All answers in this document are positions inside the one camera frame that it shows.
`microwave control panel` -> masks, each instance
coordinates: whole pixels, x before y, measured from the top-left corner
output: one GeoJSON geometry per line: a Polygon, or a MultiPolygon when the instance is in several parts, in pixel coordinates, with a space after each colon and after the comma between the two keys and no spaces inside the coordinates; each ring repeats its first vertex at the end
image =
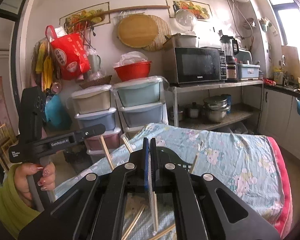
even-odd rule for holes
{"type": "Polygon", "coordinates": [[[227,79],[226,56],[224,50],[219,50],[220,58],[220,80],[227,79]]]}

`wicker basket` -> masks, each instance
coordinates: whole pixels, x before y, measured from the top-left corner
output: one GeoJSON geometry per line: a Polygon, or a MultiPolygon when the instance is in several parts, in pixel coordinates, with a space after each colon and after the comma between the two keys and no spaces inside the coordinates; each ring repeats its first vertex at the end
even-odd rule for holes
{"type": "Polygon", "coordinates": [[[111,78],[112,78],[112,75],[105,76],[103,78],[98,78],[96,80],[92,80],[92,81],[88,81],[88,82],[82,83],[79,86],[82,89],[86,89],[86,88],[89,88],[89,87],[108,85],[108,84],[110,84],[111,78]]]}

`pink drawer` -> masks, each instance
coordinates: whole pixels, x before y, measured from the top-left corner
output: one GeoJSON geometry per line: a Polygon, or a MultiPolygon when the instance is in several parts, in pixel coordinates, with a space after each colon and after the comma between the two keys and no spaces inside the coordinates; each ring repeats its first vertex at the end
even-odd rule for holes
{"type": "MultiPolygon", "coordinates": [[[[113,131],[106,131],[103,134],[108,149],[117,149],[120,146],[120,128],[115,128],[113,131]]],[[[101,143],[98,136],[91,137],[85,140],[86,146],[89,150],[102,150],[101,143]]]]}

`stainless steel pot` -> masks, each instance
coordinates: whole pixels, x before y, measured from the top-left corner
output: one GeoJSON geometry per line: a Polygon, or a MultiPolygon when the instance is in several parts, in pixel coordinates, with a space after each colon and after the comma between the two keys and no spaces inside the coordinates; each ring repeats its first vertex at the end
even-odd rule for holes
{"type": "MultiPolygon", "coordinates": [[[[168,116],[171,121],[174,121],[173,106],[168,109],[168,116]]],[[[185,118],[185,108],[178,105],[178,120],[179,122],[185,118]]]]}
{"type": "Polygon", "coordinates": [[[203,100],[206,109],[217,110],[227,106],[227,97],[213,96],[203,100]]]}
{"type": "Polygon", "coordinates": [[[206,117],[208,118],[209,121],[215,122],[215,123],[220,123],[222,120],[226,117],[227,115],[227,110],[230,108],[230,106],[221,108],[221,109],[205,109],[205,114],[206,117]]]}
{"type": "Polygon", "coordinates": [[[196,102],[192,102],[191,105],[186,105],[186,113],[190,118],[198,118],[202,108],[202,105],[198,105],[196,102]]]}

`red bowl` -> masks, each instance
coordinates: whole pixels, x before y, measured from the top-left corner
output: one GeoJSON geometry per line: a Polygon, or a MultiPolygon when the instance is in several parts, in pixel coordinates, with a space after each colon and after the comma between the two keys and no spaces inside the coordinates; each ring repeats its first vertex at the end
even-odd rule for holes
{"type": "Polygon", "coordinates": [[[114,69],[117,72],[119,78],[124,82],[131,79],[148,77],[150,72],[150,63],[151,61],[140,62],[116,67],[114,69]]]}

